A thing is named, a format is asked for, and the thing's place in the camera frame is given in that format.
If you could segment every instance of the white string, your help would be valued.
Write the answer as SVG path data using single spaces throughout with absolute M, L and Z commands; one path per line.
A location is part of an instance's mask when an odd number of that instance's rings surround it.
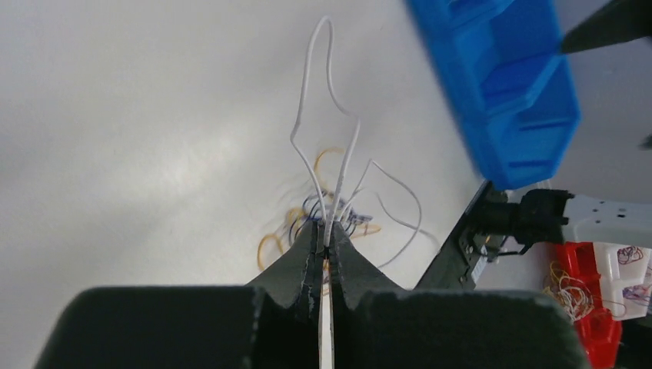
M 341 197 L 341 187 L 342 183 L 344 182 L 344 176 L 346 175 L 348 163 L 351 160 L 351 156 L 353 155 L 353 148 L 355 146 L 355 142 L 358 140 L 358 133 L 360 132 L 360 118 L 358 118 L 356 115 L 353 113 L 349 112 L 344 106 L 339 102 L 337 95 L 335 94 L 335 90 L 333 88 L 333 77 L 331 74 L 331 62 L 332 62 L 332 54 L 333 54 L 333 44 L 334 44 L 334 26 L 333 22 L 328 16 L 324 16 L 319 20 L 317 25 L 314 28 L 314 31 L 312 32 L 312 35 L 310 37 L 310 41 L 308 43 L 308 50 L 306 51 L 306 58 L 305 58 L 305 64 L 304 64 L 304 75 L 303 75 L 303 82 L 301 84 L 301 97 L 299 98 L 299 109 L 297 111 L 297 120 L 294 123 L 294 128 L 292 129 L 292 133 L 290 133 L 290 142 L 292 143 L 292 146 L 294 149 L 297 151 L 299 156 L 301 156 L 301 160 L 304 162 L 306 168 L 308 169 L 308 172 L 310 173 L 311 180 L 314 184 L 314 189 L 316 190 L 318 194 L 318 199 L 319 199 L 319 205 L 321 209 L 322 214 L 327 214 L 326 213 L 326 204 L 324 202 L 324 196 L 321 193 L 321 186 L 319 185 L 319 182 L 317 180 L 317 176 L 314 173 L 314 170 L 312 169 L 310 163 L 308 162 L 308 159 L 306 156 L 303 154 L 301 149 L 294 143 L 294 137 L 297 134 L 297 131 L 299 129 L 299 126 L 301 125 L 301 115 L 303 113 L 304 109 L 304 103 L 305 103 L 305 96 L 306 96 L 306 91 L 308 90 L 308 79 L 310 77 L 310 66 L 312 63 L 312 52 L 314 49 L 314 43 L 317 41 L 317 36 L 319 35 L 319 31 L 321 30 L 321 27 L 324 25 L 324 23 L 328 23 L 328 53 L 326 56 L 326 81 L 328 85 L 328 92 L 331 94 L 331 99 L 335 103 L 335 106 L 338 108 L 338 110 L 344 114 L 347 115 L 348 117 L 353 117 L 356 119 L 356 125 L 353 133 L 353 137 L 351 137 L 351 142 L 349 143 L 349 146 L 347 147 L 346 152 L 344 153 L 344 160 L 342 161 L 342 166 L 340 168 L 340 174 L 338 176 L 338 185 L 335 188 L 335 194 L 334 194 L 334 199 L 333 199 L 333 204 L 330 206 L 330 211 L 328 212 L 328 217 L 326 220 L 326 229 L 324 233 L 324 246 L 328 247 L 328 245 L 331 242 L 331 229 L 333 227 L 333 222 L 335 218 L 335 214 L 338 209 L 340 197 Z
M 349 211 L 351 210 L 351 204 L 353 203 L 353 200 L 354 200 L 354 199 L 355 199 L 355 198 L 356 198 L 356 197 L 357 197 L 361 192 L 366 191 L 366 188 L 360 188 L 360 186 L 362 185 L 362 182 L 364 181 L 364 177 L 367 175 L 367 172 L 369 171 L 369 168 L 370 168 L 372 165 L 375 166 L 376 168 L 378 168 L 379 171 L 381 171 L 384 175 L 388 176 L 392 181 L 398 183 L 402 188 L 404 188 L 405 191 L 407 191 L 407 192 L 412 196 L 412 198 L 414 198 L 414 200 L 417 202 L 417 207 L 418 207 L 418 209 L 419 209 L 419 220 L 417 221 L 417 225 L 414 226 L 414 225 L 412 225 L 412 224 L 408 224 L 408 223 L 406 223 L 406 222 L 404 222 L 404 221 L 401 221 L 400 219 L 396 219 L 394 216 L 392 216 L 392 215 L 388 212 L 387 208 L 385 207 L 385 205 L 384 205 L 384 203 L 383 203 L 383 201 L 382 201 L 382 199 L 381 199 L 381 196 L 380 196 L 378 193 L 376 193 L 376 197 L 378 198 L 378 201 L 381 203 L 381 207 L 383 208 L 383 211 L 385 212 L 385 214 L 388 215 L 389 218 L 391 218 L 391 220 L 393 220 L 393 221 L 397 222 L 398 224 L 403 225 L 403 226 L 405 226 L 405 227 L 408 227 L 408 228 L 414 229 L 414 233 L 412 234 L 412 236 L 410 237 L 410 239 L 407 240 L 407 243 L 406 243 L 406 244 L 405 244 L 405 245 L 404 245 L 404 246 L 403 246 L 403 247 L 398 251 L 398 253 L 396 253 L 396 255 L 394 255 L 394 256 L 393 256 L 391 259 L 389 259 L 388 261 L 384 262 L 383 264 L 378 265 L 378 268 L 382 268 L 382 267 L 387 266 L 388 264 L 390 264 L 392 261 L 396 260 L 396 258 L 398 258 L 399 256 L 401 256 L 401 254 L 403 254 L 403 252 L 405 251 L 405 249 L 407 249 L 408 246 L 410 246 L 410 244 L 412 243 L 412 241 L 414 240 L 414 238 L 417 237 L 417 234 L 418 234 L 419 232 L 421 232 L 421 233 L 423 233 L 423 234 L 426 234 L 428 237 L 432 237 L 434 240 L 437 240 L 437 238 L 436 238 L 432 233 L 429 233 L 429 232 L 426 232 L 426 231 L 422 231 L 422 230 L 421 230 L 421 219 L 422 219 L 423 212 L 422 212 L 422 210 L 421 210 L 421 202 L 419 201 L 419 198 L 418 198 L 417 195 L 414 193 L 414 191 L 412 191 L 412 189 L 411 189 L 410 187 L 408 187 L 408 185 L 405 184 L 403 181 L 401 181 L 400 179 L 396 178 L 396 177 L 393 176 L 393 175 L 390 175 L 387 171 L 385 171 L 385 170 L 384 170 L 384 169 L 383 169 L 383 168 L 382 168 L 382 167 L 381 167 L 381 166 L 380 166 L 376 161 L 374 161 L 373 159 L 369 159 L 369 162 L 367 163 L 367 167 L 364 168 L 364 171 L 362 172 L 362 176 L 360 177 L 360 181 L 358 181 L 358 185 L 355 186 L 355 189 L 354 189 L 354 191 L 353 191 L 353 195 L 352 195 L 351 198 L 347 201 L 347 203 L 344 205 L 344 210 L 340 213 L 340 215 L 339 215 L 339 219 L 338 219 L 338 220 L 341 221 L 342 216 L 344 215 L 344 213 L 345 213 L 345 212 L 349 212 Z

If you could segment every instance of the white table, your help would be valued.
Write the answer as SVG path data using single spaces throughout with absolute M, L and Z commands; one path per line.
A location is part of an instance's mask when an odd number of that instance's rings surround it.
M 403 2 L 0 5 L 0 367 L 30 367 L 86 288 L 258 273 L 259 240 L 310 188 L 288 136 L 324 14 L 336 27 L 335 87 L 363 119 L 347 193 L 376 158 L 414 189 L 424 228 L 443 241 L 482 180 Z M 326 91 L 325 40 L 298 138 L 311 158 L 351 132 Z M 367 183 L 416 221 L 400 187 L 377 172 Z M 372 197 L 357 208 L 384 227 L 356 242 L 380 263 L 410 231 Z M 384 271 L 412 287 L 438 248 L 419 236 Z

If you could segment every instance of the tabletop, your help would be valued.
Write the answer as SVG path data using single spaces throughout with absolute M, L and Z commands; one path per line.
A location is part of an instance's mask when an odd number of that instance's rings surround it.
M 3 2 L 0 367 L 31 366 L 86 288 L 257 275 L 259 241 L 311 190 L 289 135 L 322 15 L 336 28 L 334 86 L 362 121 L 344 193 L 369 158 L 414 190 L 438 242 L 417 236 L 383 272 L 416 284 L 482 178 L 403 2 Z M 326 44 L 324 32 L 298 135 L 311 160 L 353 127 L 328 96 Z M 326 182 L 339 160 L 324 159 Z M 401 187 L 379 172 L 366 183 L 416 222 Z M 382 226 L 356 242 L 380 264 L 411 230 L 372 196 L 355 206 Z

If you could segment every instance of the red plastic bin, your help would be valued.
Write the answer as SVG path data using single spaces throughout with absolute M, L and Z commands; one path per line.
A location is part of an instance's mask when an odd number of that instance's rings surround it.
M 593 295 L 595 309 L 575 322 L 575 330 L 591 365 L 596 369 L 614 367 L 623 325 L 615 321 L 611 312 L 602 305 L 593 243 L 567 242 L 555 245 L 555 251 L 561 267 L 571 277 L 583 281 Z

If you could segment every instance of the blue bin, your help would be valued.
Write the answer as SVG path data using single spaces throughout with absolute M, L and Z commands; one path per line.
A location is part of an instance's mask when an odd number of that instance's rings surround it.
M 554 175 L 580 121 L 551 0 L 408 0 L 482 174 Z

